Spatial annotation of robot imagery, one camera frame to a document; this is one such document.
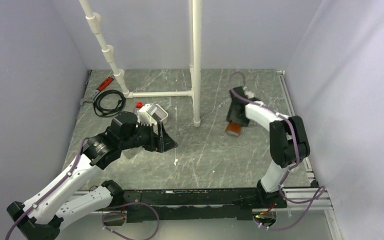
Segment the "brown leather card holder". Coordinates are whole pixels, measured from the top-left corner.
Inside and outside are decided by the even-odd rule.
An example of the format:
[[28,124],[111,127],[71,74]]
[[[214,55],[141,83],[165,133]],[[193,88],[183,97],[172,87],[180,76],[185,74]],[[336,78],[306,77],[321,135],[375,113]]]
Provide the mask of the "brown leather card holder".
[[225,128],[225,133],[230,136],[238,137],[242,133],[242,128],[242,125],[230,121]]

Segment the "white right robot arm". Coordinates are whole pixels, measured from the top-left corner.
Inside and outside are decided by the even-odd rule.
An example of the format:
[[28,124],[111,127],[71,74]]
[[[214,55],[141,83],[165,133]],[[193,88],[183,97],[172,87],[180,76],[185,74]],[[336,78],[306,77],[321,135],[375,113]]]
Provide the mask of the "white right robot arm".
[[256,122],[269,133],[272,162],[257,184],[261,190],[255,194],[256,203],[267,208],[275,201],[274,192],[284,183],[285,174],[310,155],[304,122],[298,115],[284,115],[271,110],[256,97],[249,98],[242,86],[230,89],[229,94],[231,104],[226,116],[227,134],[239,136],[250,121]]

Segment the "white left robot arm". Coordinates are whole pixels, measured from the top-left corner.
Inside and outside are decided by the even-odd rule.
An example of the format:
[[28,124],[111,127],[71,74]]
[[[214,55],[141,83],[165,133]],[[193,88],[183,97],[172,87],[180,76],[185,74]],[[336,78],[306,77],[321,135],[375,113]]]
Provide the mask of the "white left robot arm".
[[14,201],[7,212],[14,223],[5,235],[15,229],[28,240],[54,240],[73,222],[99,209],[119,209],[124,203],[124,190],[113,180],[106,180],[90,193],[69,200],[89,179],[121,157],[124,150],[144,148],[164,153],[178,144],[158,123],[157,132],[150,124],[118,116],[102,133],[84,138],[72,162],[45,188],[24,202]]

